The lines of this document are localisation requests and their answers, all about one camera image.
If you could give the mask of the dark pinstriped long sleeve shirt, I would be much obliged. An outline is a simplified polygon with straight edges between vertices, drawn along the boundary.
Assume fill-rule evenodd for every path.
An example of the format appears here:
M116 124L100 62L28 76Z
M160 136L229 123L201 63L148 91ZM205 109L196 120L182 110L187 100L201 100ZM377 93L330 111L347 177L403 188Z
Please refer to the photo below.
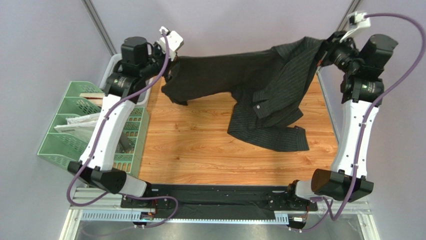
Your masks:
M235 100L227 132L276 152L308 151L300 104L313 80L323 41L303 37L270 49L216 56L181 56L162 92L175 104L228 92Z

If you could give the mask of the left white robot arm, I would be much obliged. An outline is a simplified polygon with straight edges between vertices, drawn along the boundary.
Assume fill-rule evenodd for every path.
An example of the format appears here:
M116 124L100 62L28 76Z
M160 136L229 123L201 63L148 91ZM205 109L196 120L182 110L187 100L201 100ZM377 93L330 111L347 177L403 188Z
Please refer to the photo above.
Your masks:
M184 44L175 31L154 44L134 36L121 45L121 60L106 80L98 121L87 148L67 170L83 182L111 194L142 197L148 184L113 167L116 148L140 94L152 87L152 77L165 75L178 49Z

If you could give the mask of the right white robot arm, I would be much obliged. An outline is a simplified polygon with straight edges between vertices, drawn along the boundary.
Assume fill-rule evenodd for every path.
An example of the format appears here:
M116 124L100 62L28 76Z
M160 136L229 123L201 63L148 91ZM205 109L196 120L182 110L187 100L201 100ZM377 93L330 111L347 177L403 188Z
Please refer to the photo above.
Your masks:
M354 202L372 193L367 180L367 150L385 87L380 75L398 42L384 34L372 35L362 49L345 31L334 32L321 46L320 67L337 66L343 71L342 137L329 170L317 169L307 181L295 180L287 188L286 205L306 209L323 198Z

